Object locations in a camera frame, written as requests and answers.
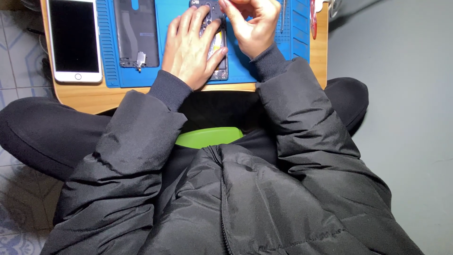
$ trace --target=black puffer jacket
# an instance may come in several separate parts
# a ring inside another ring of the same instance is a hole
[[[422,254],[308,63],[264,80],[257,92],[285,171],[238,145],[211,146],[156,199],[186,118],[129,92],[66,182],[42,254]]]

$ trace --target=jacket sleeve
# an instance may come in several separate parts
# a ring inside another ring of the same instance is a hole
[[[93,154],[65,182],[42,255],[136,254],[153,224],[153,198],[186,118],[130,91]]]
[[[307,61],[282,60],[281,69],[266,76],[265,68],[279,62],[275,58],[281,53],[265,54],[274,59],[253,60],[263,81],[256,88],[274,125],[284,168],[370,251],[421,254],[390,211],[389,188],[360,160]]]

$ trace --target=blue silicone repair mat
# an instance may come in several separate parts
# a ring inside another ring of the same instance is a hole
[[[164,54],[167,27],[171,20],[181,15],[189,6],[189,0],[156,0],[157,30],[159,39],[160,66]],[[113,0],[96,0],[99,37],[104,65],[104,75],[109,88],[149,87],[154,82],[160,67],[135,68],[120,67],[116,38],[115,12]],[[277,24],[275,41],[286,59],[310,57],[310,8],[308,0],[287,0],[283,33],[281,20]],[[208,84],[256,82],[249,70],[249,59],[240,50],[230,22],[227,20],[228,71],[227,81]]]

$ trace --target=ribbed cuff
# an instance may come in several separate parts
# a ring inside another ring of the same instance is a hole
[[[170,111],[177,112],[184,100],[193,90],[178,77],[169,72],[159,70],[156,80],[147,95],[162,101]]]
[[[256,66],[258,78],[260,79],[259,82],[265,82],[284,73],[286,67],[291,62],[292,60],[285,60],[275,42],[258,55],[258,57],[250,61],[250,63]]]

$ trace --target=tile floor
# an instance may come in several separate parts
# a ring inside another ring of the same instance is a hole
[[[0,11],[0,110],[25,97],[52,97],[41,72],[46,53],[40,13]],[[37,255],[52,228],[62,183],[25,166],[0,147],[0,254]]]

